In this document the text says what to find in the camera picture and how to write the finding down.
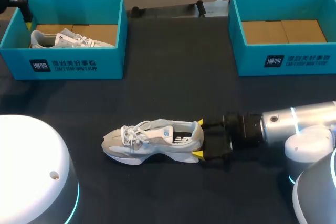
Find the shoe logo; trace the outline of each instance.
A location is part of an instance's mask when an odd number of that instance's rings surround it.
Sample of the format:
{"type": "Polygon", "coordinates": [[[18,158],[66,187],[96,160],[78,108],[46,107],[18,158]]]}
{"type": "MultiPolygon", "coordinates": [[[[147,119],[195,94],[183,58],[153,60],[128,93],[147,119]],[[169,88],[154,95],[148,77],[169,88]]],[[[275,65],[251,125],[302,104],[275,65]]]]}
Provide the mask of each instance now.
{"type": "Polygon", "coordinates": [[[177,138],[174,139],[173,143],[182,143],[182,142],[186,142],[190,139],[191,139],[190,137],[181,138],[180,136],[178,136],[177,138]]]}

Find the shoelace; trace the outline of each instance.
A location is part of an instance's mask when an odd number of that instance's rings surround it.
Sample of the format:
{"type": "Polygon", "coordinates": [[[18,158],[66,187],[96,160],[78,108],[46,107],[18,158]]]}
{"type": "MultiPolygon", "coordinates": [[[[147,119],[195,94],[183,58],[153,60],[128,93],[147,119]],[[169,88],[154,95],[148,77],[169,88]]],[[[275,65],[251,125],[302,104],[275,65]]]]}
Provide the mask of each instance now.
{"type": "Polygon", "coordinates": [[[148,127],[145,129],[141,129],[140,127],[145,124],[149,123],[150,121],[143,121],[141,123],[138,123],[136,126],[123,126],[121,127],[121,141],[125,146],[131,146],[133,145],[133,142],[136,141],[137,144],[140,142],[142,143],[148,143],[146,138],[148,138],[147,133],[145,130],[148,130],[150,128],[150,124],[148,124],[148,127]]]}
{"type": "Polygon", "coordinates": [[[80,34],[76,34],[75,38],[78,42],[78,45],[81,45],[81,47],[94,47],[94,41],[92,39],[88,39],[87,37],[83,37],[80,34]]]}

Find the box label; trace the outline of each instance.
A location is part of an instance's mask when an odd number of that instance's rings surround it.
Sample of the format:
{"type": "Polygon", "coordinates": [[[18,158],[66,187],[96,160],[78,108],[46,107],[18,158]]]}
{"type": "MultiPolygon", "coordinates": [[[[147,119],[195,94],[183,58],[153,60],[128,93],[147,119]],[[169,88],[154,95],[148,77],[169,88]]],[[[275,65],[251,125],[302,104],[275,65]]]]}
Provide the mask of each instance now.
{"type": "Polygon", "coordinates": [[[281,66],[282,61],[284,60],[284,55],[269,55],[265,61],[265,68],[278,68],[281,66]]]}
{"type": "Polygon", "coordinates": [[[330,55],[296,55],[287,58],[286,67],[324,66],[330,55]]]}
{"type": "Polygon", "coordinates": [[[55,71],[96,71],[94,60],[52,60],[55,71]]]}
{"type": "Polygon", "coordinates": [[[34,72],[50,72],[47,60],[30,60],[29,62],[34,72]]]}

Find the shoe tongue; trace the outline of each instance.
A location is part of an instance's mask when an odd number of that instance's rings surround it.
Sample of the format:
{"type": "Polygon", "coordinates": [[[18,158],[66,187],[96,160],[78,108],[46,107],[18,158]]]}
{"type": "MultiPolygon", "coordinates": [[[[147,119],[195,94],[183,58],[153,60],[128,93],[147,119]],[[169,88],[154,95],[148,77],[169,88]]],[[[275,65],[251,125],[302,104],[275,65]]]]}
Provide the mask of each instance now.
{"type": "Polygon", "coordinates": [[[64,35],[64,34],[60,34],[60,33],[58,33],[58,34],[56,35],[55,45],[57,45],[57,44],[59,43],[59,41],[62,40],[62,39],[65,40],[65,41],[68,41],[68,42],[70,42],[70,43],[77,43],[77,42],[78,42],[77,40],[72,39],[72,38],[70,38],[69,36],[66,36],[66,35],[64,35]]]}
{"type": "Polygon", "coordinates": [[[66,36],[68,36],[68,37],[70,37],[72,39],[74,39],[75,36],[76,36],[75,33],[69,31],[67,28],[64,28],[63,31],[60,32],[60,34],[66,35],[66,36]]]}
{"type": "Polygon", "coordinates": [[[169,125],[163,128],[146,131],[148,138],[162,137],[168,143],[173,143],[173,126],[169,125]]]}

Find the teal storage box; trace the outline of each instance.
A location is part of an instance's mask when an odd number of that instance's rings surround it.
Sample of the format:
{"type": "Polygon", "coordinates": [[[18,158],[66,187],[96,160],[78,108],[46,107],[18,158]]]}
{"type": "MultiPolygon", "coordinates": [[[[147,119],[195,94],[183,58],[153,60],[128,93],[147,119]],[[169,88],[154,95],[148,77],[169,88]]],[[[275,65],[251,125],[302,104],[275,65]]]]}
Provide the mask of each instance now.
{"type": "Polygon", "coordinates": [[[228,28],[240,76],[336,73],[336,0],[231,0],[228,28]],[[244,22],[279,20],[317,20],[326,42],[247,43],[244,22]]]}
{"type": "Polygon", "coordinates": [[[121,79],[127,38],[123,0],[28,0],[31,30],[17,8],[0,44],[16,80],[121,79]],[[29,48],[38,24],[118,25],[115,48],[29,48]]]}

